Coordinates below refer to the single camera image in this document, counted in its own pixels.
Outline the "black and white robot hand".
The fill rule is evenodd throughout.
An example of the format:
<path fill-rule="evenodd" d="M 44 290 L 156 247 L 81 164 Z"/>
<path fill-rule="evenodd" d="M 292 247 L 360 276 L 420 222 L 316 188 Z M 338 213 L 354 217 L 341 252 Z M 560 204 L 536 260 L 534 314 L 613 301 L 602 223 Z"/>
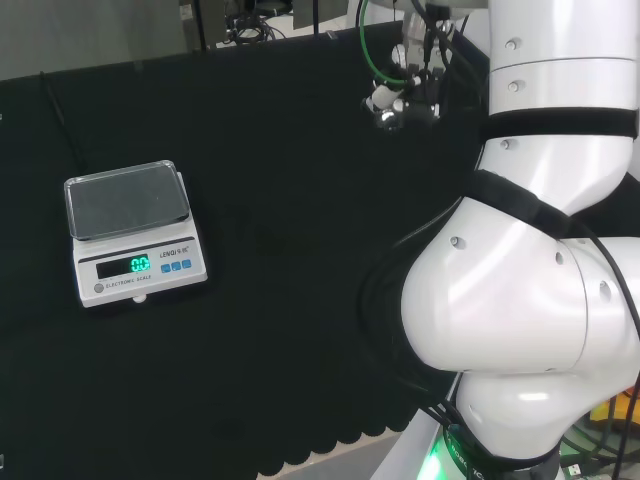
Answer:
<path fill-rule="evenodd" d="M 430 127 L 440 119 L 445 111 L 446 66 L 439 55 L 426 60 L 423 47 L 396 44 L 382 72 L 406 84 L 373 81 L 373 90 L 361 106 L 378 128 L 395 132 L 405 126 Z"/>

